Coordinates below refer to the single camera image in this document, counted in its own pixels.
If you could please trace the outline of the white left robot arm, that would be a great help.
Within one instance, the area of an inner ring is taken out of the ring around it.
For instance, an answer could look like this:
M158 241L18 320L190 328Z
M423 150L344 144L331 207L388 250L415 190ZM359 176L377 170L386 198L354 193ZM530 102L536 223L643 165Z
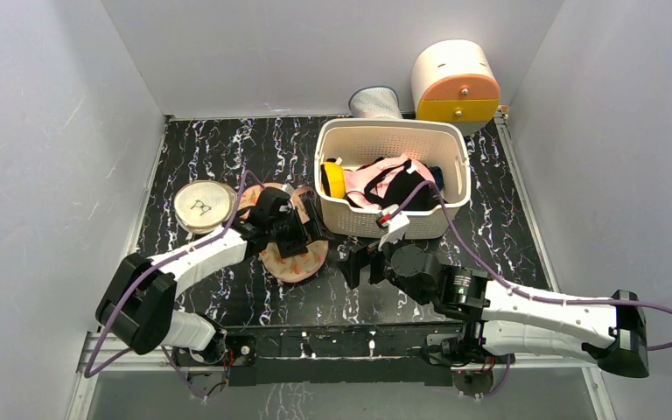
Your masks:
M265 186L254 203L232 203L223 224L197 241L153 257L125 256L97 305L96 320L136 354L165 346L190 350L206 364L221 361L227 330L203 314L176 309L176 299L215 271L253 256L313 256L321 266L333 236L302 194Z

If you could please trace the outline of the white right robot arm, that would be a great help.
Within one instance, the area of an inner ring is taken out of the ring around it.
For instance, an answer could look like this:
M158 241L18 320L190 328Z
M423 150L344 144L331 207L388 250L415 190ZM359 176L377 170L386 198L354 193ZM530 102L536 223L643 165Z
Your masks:
M464 322L465 332L443 344L448 357L479 362L508 354L557 355L612 375L649 375L646 320L629 290L588 298L504 286L483 270L442 263L409 243L353 246L338 267L352 289L368 270L370 283L387 280L420 305Z

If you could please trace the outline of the orange floral bra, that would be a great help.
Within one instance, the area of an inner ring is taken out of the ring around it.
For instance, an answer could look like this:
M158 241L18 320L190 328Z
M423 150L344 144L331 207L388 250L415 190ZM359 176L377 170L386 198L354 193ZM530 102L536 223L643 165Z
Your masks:
M248 187L241 198L239 204L239 211L252 207L259 198L263 187L254 185ZM315 221L315 216L306 216L305 204L313 204L310 199L304 199L308 193L315 193L312 188L303 186L294 190L293 200L297 211L304 225L307 221ZM248 217L248 209L242 215L243 219ZM314 241L306 246L306 252L300 255L289 257L282 257L279 249L274 242L271 242L267 247L258 254L259 260L263 267L268 271L277 281L283 284L298 284L308 279L317 273L326 262L328 254L329 243L327 240Z

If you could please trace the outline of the round beige mesh laundry bag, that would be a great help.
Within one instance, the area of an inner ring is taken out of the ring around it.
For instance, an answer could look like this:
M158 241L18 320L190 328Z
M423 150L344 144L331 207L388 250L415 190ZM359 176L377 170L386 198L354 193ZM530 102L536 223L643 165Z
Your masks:
M206 235L233 212L235 191L212 180L195 180L175 194L172 204L178 223L189 234Z

